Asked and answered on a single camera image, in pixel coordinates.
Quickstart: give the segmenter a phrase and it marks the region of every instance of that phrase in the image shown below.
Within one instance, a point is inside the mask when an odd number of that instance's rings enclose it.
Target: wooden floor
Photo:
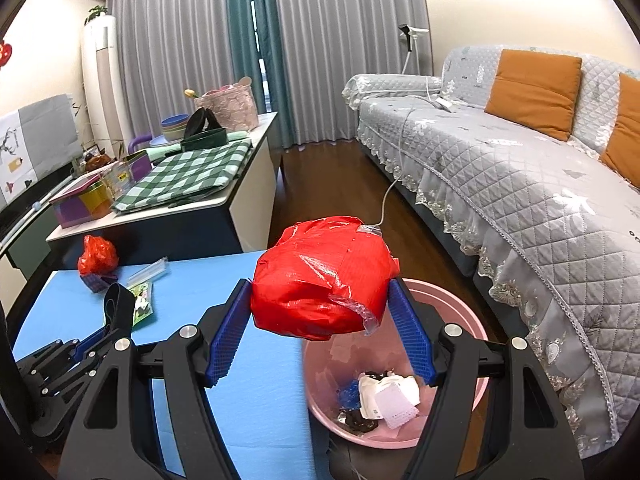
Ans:
[[[368,223],[380,221],[380,205],[389,181],[356,141],[307,144],[301,151],[294,148],[284,153],[283,166],[285,177],[278,180],[270,245],[277,241],[284,228],[296,222],[330,215],[357,216]],[[420,217],[395,190],[386,200],[382,232],[393,256],[400,260],[403,277],[449,290],[475,311],[490,339],[502,339],[495,337],[499,330],[495,319],[471,280],[458,272]],[[483,399],[472,416],[460,463],[461,473],[476,465],[485,413],[486,399]],[[399,479],[413,453],[413,449],[377,450],[351,444],[335,435],[332,438],[368,480]],[[357,480],[347,462],[332,456],[335,480]]]

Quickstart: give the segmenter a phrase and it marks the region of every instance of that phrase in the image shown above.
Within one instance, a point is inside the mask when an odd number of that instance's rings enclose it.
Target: orange cushion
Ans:
[[[640,81],[620,74],[618,117],[600,160],[640,187]]]
[[[567,141],[581,67],[580,57],[505,49],[484,111]]]

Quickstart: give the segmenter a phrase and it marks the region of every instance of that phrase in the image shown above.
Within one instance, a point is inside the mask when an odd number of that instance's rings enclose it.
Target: quilted sofa cover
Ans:
[[[492,297],[519,309],[586,458],[617,441],[640,402],[640,193],[597,161],[619,73],[640,72],[578,54],[574,128],[560,142],[484,113],[503,48],[449,54],[431,83],[454,113],[425,92],[386,96],[383,81],[397,89],[404,76],[356,76],[343,97],[360,109],[360,141],[480,256]]]

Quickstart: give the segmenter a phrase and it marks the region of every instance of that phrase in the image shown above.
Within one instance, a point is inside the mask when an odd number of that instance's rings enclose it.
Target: green snack package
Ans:
[[[136,297],[136,307],[133,310],[133,326],[153,314],[151,307],[151,282],[140,283],[129,289]]]

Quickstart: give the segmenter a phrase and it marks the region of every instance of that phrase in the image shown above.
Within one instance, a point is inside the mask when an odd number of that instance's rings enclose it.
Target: crumpled red bag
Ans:
[[[375,330],[400,267],[382,237],[361,225],[332,216],[285,229],[255,268],[255,325],[311,340]]]
[[[84,237],[84,253],[78,258],[80,276],[113,272],[118,266],[118,255],[113,244],[101,236]]]

